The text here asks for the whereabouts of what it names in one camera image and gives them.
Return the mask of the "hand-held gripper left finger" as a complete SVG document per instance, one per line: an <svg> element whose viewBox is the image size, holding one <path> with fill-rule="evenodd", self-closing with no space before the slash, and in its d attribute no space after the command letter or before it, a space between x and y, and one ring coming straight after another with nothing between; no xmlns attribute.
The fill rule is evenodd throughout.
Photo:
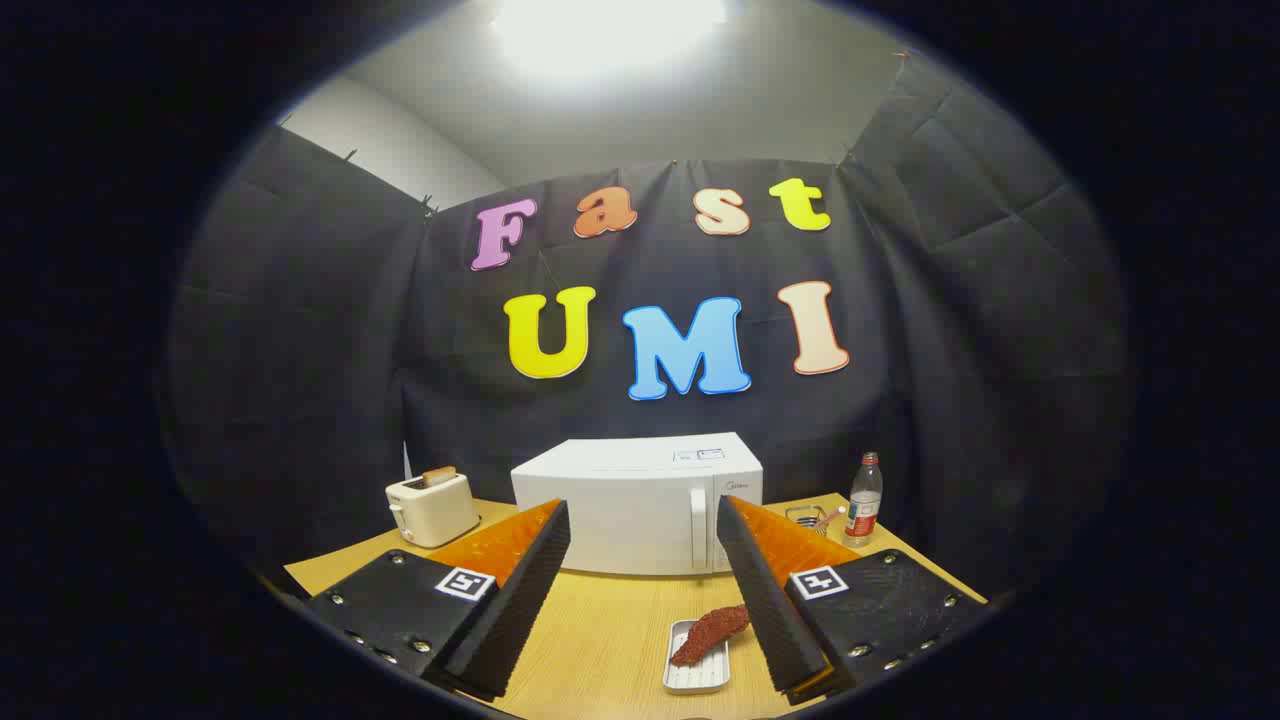
<svg viewBox="0 0 1280 720"><path fill-rule="evenodd" d="M389 550L307 600L370 659L448 691L502 697L570 548L562 498L429 557Z"/></svg>

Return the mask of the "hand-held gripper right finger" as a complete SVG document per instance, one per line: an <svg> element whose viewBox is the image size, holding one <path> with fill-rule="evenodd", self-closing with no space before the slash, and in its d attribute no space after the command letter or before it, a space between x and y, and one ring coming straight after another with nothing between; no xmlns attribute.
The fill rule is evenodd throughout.
<svg viewBox="0 0 1280 720"><path fill-rule="evenodd" d="M771 680L791 705L865 693L991 614L902 550L859 553L735 496L721 498L716 524Z"/></svg>

